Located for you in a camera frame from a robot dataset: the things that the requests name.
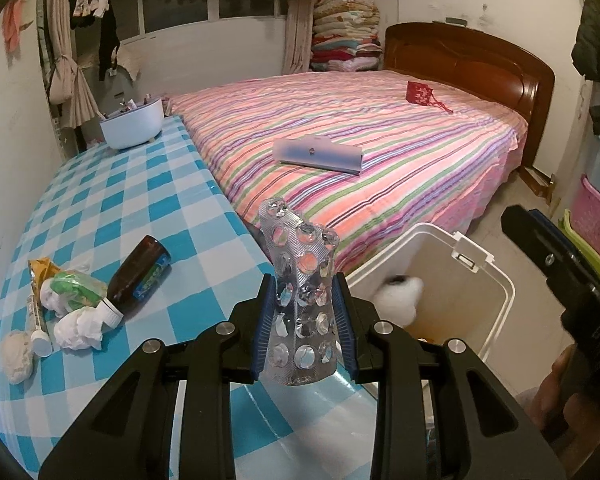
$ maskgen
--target empty blister pack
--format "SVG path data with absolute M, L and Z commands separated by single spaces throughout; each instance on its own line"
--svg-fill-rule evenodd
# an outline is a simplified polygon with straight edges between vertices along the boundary
M 258 214 L 278 302 L 263 373 L 289 386 L 315 383 L 336 369 L 331 279 L 340 240 L 333 229 L 305 222 L 282 198 L 263 201 Z

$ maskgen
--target blue checkered tablecloth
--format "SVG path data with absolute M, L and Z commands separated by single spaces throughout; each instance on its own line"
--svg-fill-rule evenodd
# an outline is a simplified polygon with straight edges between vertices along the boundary
M 108 282 L 145 234 L 173 257 L 147 303 L 112 332 L 102 351 L 54 353 L 33 375 L 9 384 L 0 362 L 0 437 L 34 478 L 52 447 L 98 389 L 145 339 L 195 338 L 256 296 L 272 267 L 202 162 L 179 118 L 151 144 L 116 152 L 106 145 L 68 161 L 40 198 L 14 252 L 0 296 L 0 341 L 26 326 L 27 260 L 66 267 L 89 262 Z M 54 320 L 49 332 L 53 339 Z M 184 388 L 172 447 L 179 447 Z M 293 388 L 232 384 L 232 429 L 242 480 L 369 478 L 376 402 L 338 368 Z M 177 478 L 178 453 L 171 453 Z

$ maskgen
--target stack of folded clothes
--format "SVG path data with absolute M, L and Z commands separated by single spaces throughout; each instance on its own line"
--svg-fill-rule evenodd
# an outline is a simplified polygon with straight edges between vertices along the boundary
M 374 0 L 318 0 L 314 7 L 314 72 L 376 70 L 382 48 Z

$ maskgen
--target human hand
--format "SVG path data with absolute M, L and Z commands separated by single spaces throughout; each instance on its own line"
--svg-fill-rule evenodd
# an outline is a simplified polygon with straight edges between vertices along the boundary
M 525 407 L 526 414 L 539 430 L 544 430 L 548 416 L 560 403 L 560 380 L 565 373 L 575 346 L 567 347 L 552 365 L 551 373 L 542 381 L 538 392 Z M 564 420 L 573 439 L 558 454 L 569 477 L 584 464 L 600 443 L 600 407 L 582 394 L 571 396 L 564 407 Z

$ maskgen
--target brown glass bottle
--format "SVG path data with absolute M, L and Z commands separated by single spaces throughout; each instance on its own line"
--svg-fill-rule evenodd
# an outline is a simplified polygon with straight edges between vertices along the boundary
M 145 236 L 110 280 L 107 297 L 97 306 L 102 321 L 115 328 L 142 303 L 170 264 L 169 251 L 152 236 Z

